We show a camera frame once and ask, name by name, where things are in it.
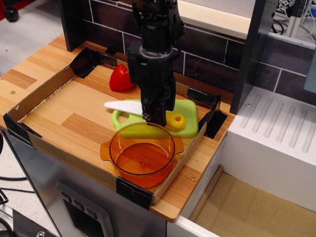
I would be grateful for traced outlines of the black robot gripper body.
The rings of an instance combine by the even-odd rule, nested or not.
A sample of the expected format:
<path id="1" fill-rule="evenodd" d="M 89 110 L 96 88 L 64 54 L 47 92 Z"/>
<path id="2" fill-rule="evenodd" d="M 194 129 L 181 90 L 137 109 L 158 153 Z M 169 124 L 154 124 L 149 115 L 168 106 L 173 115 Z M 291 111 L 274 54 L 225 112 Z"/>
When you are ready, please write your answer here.
<path id="1" fill-rule="evenodd" d="M 174 61 L 179 51 L 170 49 L 166 54 L 148 52 L 140 41 L 127 50 L 130 80 L 140 89 L 143 119 L 147 120 L 147 104 L 150 101 L 164 101 L 164 88 L 175 81 Z"/>

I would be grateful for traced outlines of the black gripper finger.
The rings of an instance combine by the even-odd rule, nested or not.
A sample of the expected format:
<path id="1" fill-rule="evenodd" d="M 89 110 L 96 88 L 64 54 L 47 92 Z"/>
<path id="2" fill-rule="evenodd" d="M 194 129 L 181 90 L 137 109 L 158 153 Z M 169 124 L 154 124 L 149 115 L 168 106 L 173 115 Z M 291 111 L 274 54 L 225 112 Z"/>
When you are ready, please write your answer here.
<path id="1" fill-rule="evenodd" d="M 147 122 L 166 126 L 166 101 L 150 101 L 147 104 Z"/>
<path id="2" fill-rule="evenodd" d="M 167 111 L 173 111 L 176 97 L 176 82 L 170 81 L 169 84 L 164 88 L 163 94 L 165 109 Z"/>

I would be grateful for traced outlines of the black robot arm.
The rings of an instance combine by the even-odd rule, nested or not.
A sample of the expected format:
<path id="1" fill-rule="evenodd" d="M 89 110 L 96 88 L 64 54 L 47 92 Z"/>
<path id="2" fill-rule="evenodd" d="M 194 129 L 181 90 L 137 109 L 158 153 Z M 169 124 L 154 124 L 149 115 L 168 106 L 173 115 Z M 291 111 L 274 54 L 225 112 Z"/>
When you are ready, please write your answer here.
<path id="1" fill-rule="evenodd" d="M 140 88 L 142 116 L 166 126 L 166 112 L 175 106 L 176 80 L 173 63 L 181 50 L 178 40 L 185 23 L 175 0 L 132 0 L 141 41 L 127 50 L 130 80 Z"/>

